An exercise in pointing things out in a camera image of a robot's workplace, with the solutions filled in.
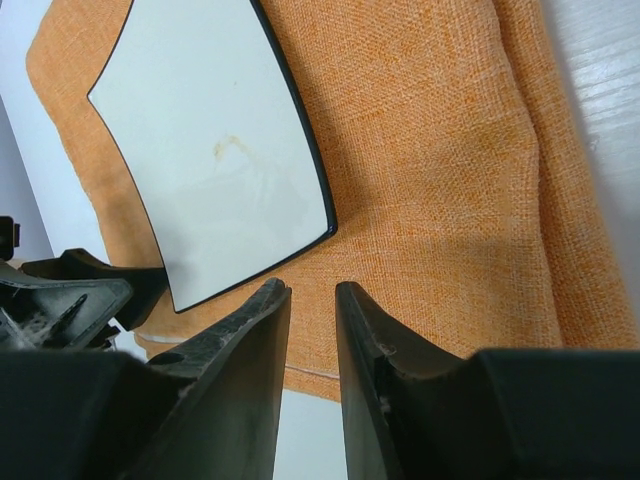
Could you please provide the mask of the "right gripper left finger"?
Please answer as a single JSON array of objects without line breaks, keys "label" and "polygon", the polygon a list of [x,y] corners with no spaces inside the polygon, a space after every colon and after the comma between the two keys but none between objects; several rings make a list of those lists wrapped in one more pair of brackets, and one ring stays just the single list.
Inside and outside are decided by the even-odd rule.
[{"label": "right gripper left finger", "polygon": [[3,352],[2,477],[271,478],[291,295],[269,279],[236,311],[147,362],[118,352]]}]

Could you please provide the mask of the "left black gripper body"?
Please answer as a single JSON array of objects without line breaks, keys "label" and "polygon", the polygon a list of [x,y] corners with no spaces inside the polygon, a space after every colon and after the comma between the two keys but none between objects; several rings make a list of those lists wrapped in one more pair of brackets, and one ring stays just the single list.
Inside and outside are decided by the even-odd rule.
[{"label": "left black gripper body", "polygon": [[119,329],[109,321],[131,298],[121,278],[52,280],[8,263],[20,225],[1,218],[1,349],[112,350]]}]

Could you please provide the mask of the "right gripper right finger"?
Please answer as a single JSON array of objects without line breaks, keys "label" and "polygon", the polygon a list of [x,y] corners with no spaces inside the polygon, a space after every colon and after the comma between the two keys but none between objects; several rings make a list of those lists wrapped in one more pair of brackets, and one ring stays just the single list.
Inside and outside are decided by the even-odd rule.
[{"label": "right gripper right finger", "polygon": [[462,359],[335,291],[352,479],[635,479],[639,355],[488,348]]}]

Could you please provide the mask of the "white square plate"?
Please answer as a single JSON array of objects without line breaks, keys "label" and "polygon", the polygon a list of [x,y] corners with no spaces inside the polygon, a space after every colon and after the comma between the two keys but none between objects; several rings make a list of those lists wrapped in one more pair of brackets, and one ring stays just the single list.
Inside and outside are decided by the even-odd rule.
[{"label": "white square plate", "polygon": [[258,1],[135,1],[88,100],[191,310],[333,236],[336,209]]}]

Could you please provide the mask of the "orange cloth napkin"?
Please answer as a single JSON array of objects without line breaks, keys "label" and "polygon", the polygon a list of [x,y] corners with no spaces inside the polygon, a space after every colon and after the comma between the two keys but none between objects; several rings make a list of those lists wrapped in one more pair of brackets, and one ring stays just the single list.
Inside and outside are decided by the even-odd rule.
[{"label": "orange cloth napkin", "polygon": [[285,385],[338,398],[335,287],[444,350],[635,349],[537,1],[267,1],[337,233],[293,290]]}]

